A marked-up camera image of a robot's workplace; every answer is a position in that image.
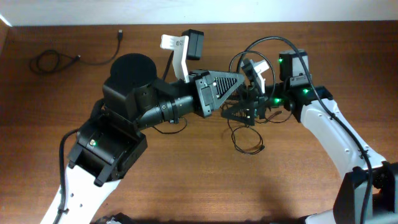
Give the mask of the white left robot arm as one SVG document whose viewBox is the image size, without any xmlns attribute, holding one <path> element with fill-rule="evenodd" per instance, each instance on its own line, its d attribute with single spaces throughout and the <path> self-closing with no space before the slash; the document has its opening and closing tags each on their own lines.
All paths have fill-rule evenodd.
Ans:
<svg viewBox="0 0 398 224">
<path fill-rule="evenodd" d="M 244 83 L 236 72 L 188 72 L 187 60 L 201 57 L 204 34 L 187 30 L 164 34 L 160 47 L 172 52 L 176 81 L 158 77 L 143 54 L 117 58 L 89 119 L 74 130 L 69 154 L 60 152 L 60 186 L 43 223 L 89 223 L 147 148 L 144 129 L 177 123 L 186 114 L 206 118 Z"/>
</svg>

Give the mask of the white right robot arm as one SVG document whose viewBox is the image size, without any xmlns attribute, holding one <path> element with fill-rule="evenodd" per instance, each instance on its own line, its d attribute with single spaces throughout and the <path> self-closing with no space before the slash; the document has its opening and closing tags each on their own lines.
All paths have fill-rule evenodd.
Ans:
<svg viewBox="0 0 398 224">
<path fill-rule="evenodd" d="M 266 119 L 267 108 L 284 106 L 317 138 L 342 178 L 333 208 L 299 222 L 397 223 L 397 164 L 387 162 L 360 137 L 324 86 L 314 86 L 306 51 L 279 54 L 281 82 L 270 90 L 262 77 L 270 61 L 254 62 L 245 54 L 237 57 L 251 87 L 222 116 L 250 127 L 256 118 Z"/>
</svg>

